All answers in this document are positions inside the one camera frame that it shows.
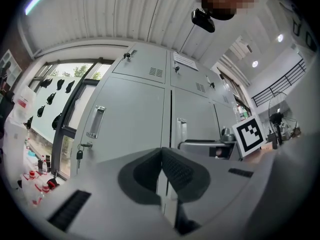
key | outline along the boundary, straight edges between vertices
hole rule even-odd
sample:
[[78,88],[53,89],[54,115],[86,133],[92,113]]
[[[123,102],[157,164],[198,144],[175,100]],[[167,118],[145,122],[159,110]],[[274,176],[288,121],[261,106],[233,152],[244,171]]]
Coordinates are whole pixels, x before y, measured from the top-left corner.
[[80,161],[81,159],[84,157],[84,153],[82,150],[78,150],[78,152],[76,153],[76,159],[78,162],[78,169],[80,168]]

paper sign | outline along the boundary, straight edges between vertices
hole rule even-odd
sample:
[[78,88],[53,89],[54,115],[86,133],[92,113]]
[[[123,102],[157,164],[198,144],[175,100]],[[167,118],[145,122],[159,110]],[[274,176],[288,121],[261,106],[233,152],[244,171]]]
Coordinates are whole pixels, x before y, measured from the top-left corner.
[[249,155],[266,143],[263,128],[258,122],[255,116],[251,116],[232,126],[242,157]]
[[196,63],[192,59],[188,59],[188,58],[183,57],[177,53],[173,53],[173,59],[175,62],[178,62],[178,63],[183,64],[189,68],[192,68],[196,71],[199,71]]

black railing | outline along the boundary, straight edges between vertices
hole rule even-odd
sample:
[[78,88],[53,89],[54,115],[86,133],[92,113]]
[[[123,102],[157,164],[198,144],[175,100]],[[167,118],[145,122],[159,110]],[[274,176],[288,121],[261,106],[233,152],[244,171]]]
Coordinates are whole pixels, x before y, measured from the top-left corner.
[[277,92],[283,92],[288,87],[292,86],[296,81],[299,80],[306,72],[306,64],[304,60],[300,60],[293,68],[291,68],[284,76],[275,81],[268,88],[262,92],[253,96],[255,105],[258,107],[263,103],[271,100]]

ceiling light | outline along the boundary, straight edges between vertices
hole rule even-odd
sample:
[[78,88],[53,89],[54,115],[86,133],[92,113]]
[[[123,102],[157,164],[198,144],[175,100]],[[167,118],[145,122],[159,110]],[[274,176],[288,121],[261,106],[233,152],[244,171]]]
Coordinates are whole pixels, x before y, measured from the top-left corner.
[[40,0],[32,0],[25,8],[25,15],[28,15]]
[[252,67],[256,67],[256,66],[258,66],[258,61],[254,61],[253,63],[252,63]]
[[282,42],[282,40],[284,39],[284,35],[280,34],[277,39],[279,43]]

locker door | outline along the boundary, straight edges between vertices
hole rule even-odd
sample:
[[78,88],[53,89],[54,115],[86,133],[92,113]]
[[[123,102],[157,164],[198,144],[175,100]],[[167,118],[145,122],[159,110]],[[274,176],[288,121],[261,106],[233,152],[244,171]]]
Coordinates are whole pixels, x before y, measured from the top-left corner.
[[173,57],[171,53],[171,85],[208,98],[209,83],[204,72],[175,62]]
[[[91,142],[92,148],[84,149],[78,172],[94,163],[160,147],[164,95],[163,88],[109,77],[84,127],[81,143]],[[76,174],[73,155],[71,175]]]
[[220,103],[215,103],[214,107],[218,117],[220,131],[222,131],[223,128],[230,128],[233,132],[232,126],[237,123],[234,110]]
[[123,59],[114,73],[165,83],[167,51],[153,45],[137,43],[129,52],[130,59]]
[[213,103],[192,92],[174,89],[172,108],[172,147],[189,140],[219,140],[219,127]]
[[214,83],[214,89],[211,87],[209,91],[209,96],[212,101],[224,104],[230,108],[233,108],[232,101],[235,100],[232,92],[227,90],[224,86],[223,81],[220,76],[213,72],[212,70],[207,69],[205,71],[206,76],[211,83]]

